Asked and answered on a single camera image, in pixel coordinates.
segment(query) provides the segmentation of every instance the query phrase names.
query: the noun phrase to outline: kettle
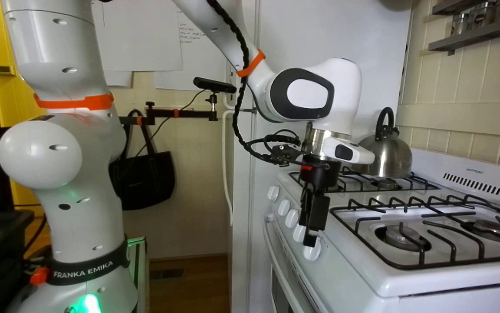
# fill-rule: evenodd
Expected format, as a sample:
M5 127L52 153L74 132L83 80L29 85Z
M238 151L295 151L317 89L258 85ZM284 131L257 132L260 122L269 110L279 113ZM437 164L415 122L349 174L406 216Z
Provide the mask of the kettle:
M375 155L373 164L356 164L352 169L376 177L401 177L408 174L411 167L411 151L397 136L399 131L394 127L394 113L387 106L376 118L375 136L359 141L359 146Z

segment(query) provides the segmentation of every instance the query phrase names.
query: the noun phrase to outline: black bag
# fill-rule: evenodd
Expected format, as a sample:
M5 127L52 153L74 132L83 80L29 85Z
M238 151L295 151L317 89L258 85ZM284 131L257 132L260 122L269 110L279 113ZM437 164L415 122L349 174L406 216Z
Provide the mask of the black bag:
M139 110L128 113L128 122L142 117ZM126 158L130 125L125 124L126 144L121 157L109 165L114 193L121 198L123 211L144 209L170 198L175 188L175 169L170 151L158 153L151 143L144 120L139 124L147 155Z

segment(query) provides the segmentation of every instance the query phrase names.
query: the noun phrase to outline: white stove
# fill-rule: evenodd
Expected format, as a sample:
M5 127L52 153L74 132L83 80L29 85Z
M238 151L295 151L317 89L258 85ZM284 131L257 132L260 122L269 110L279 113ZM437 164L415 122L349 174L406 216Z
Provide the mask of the white stove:
M279 174L265 242L293 311L500 311L500 167L415 150L411 172L343 171L314 247L298 174Z

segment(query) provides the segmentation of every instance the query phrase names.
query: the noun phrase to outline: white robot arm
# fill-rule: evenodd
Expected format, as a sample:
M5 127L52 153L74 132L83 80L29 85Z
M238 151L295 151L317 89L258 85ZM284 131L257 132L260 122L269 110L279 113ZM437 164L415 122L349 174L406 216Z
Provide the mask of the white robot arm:
M0 141L3 171L36 193L52 235L48 278L15 311L74 311L93 301L100 311L132 311L137 292L125 268L121 207L107 176L125 136L104 84L90 0L1 2L19 73L48 111L8 129ZM359 94L356 64L330 59L272 73L239 30L238 0L175 4L248 80L264 118L314 120L326 134L319 158L373 160L349 143Z

